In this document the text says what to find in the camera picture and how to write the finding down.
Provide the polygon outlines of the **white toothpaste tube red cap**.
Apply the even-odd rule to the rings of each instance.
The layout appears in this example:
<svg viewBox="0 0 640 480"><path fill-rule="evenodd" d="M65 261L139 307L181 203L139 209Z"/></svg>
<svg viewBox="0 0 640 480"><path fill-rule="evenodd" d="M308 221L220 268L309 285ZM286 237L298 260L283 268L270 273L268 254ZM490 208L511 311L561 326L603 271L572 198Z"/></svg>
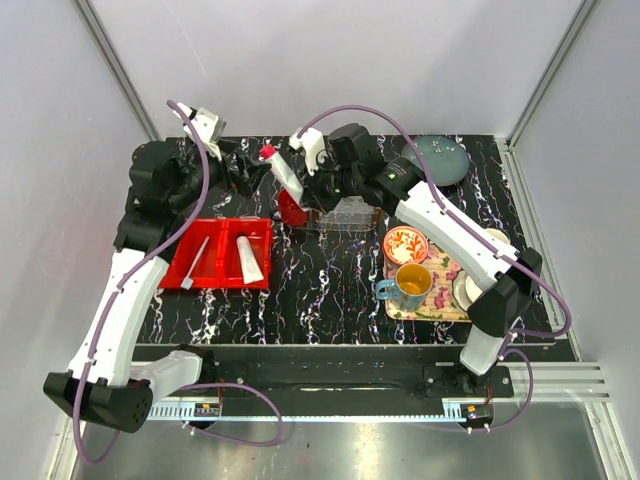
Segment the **white toothpaste tube red cap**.
<svg viewBox="0 0 640 480"><path fill-rule="evenodd" d="M304 191L303 186L279 151L271 144L266 144L260 150L260 156L270 166L271 173L280 182L282 188L297 205L300 205Z"/></svg>

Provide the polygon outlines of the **clear acrylic toothbrush holder rack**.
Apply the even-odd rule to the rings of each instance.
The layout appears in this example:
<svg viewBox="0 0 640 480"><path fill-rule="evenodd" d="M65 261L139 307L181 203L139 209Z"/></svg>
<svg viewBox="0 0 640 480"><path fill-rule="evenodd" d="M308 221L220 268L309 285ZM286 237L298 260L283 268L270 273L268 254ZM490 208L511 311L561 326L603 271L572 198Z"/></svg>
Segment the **clear acrylic toothbrush holder rack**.
<svg viewBox="0 0 640 480"><path fill-rule="evenodd" d="M368 205L362 197L348 197L328 213L314 210L311 219L322 228L368 231L379 224L381 216L382 210Z"/></svg>

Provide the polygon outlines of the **red cup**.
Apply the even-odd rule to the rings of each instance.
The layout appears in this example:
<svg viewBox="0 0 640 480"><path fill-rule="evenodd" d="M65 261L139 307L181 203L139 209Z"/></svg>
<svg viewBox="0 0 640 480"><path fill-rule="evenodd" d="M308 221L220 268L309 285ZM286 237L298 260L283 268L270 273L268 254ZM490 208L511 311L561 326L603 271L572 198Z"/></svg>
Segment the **red cup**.
<svg viewBox="0 0 640 480"><path fill-rule="evenodd" d="M277 201L281 222L290 227L302 227L307 224L309 212L303 210L286 190L280 191Z"/></svg>

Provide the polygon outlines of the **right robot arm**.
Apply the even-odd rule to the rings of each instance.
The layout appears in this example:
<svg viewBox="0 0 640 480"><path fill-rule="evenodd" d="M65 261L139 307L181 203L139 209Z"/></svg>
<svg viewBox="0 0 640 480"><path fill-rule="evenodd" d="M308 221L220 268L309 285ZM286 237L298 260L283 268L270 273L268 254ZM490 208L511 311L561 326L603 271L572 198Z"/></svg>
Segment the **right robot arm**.
<svg viewBox="0 0 640 480"><path fill-rule="evenodd" d="M480 288L470 306L472 327L454 375L456 387L476 396L491 381L489 370L503 353L507 330L529 306L542 266L534 249L502 244L455 207L423 170L405 157L388 160L368 130L350 123L324 136L315 128L290 139L304 152L304 209L329 213L348 197L425 234L448 253Z"/></svg>

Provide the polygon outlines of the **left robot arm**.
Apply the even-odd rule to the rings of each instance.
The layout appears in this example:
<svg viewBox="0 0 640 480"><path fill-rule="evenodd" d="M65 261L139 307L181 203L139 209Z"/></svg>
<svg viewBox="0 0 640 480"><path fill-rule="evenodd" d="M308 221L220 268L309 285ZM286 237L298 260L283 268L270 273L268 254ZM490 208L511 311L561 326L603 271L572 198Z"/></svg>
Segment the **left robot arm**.
<svg viewBox="0 0 640 480"><path fill-rule="evenodd" d="M154 402L186 387L195 395L213 390L214 354L186 344L144 368L132 365L148 306L176 254L159 246L186 222L186 211L205 189L218 187L252 195L266 173L248 164L243 175L230 171L239 144L205 147L210 180L202 182L199 151L190 140L168 138L136 148L129 169L125 213L117 227L111 271L91 327L63 372L51 372L44 394L76 420L134 433Z"/></svg>

